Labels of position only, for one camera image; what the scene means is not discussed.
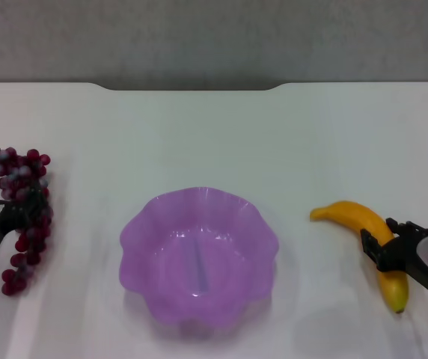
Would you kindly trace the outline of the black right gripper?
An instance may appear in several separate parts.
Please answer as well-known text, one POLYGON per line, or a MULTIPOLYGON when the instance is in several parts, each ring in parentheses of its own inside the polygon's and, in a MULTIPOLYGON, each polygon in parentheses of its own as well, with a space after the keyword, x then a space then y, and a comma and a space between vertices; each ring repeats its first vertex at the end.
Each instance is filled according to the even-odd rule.
POLYGON ((368 230, 362 229, 360 234, 363 252, 375 263, 378 271, 404 272, 428 290, 428 266, 417 253, 421 240, 428 237, 428 228, 411 221, 400 223, 393 218, 387 218, 385 223, 398 237, 381 246, 368 230))

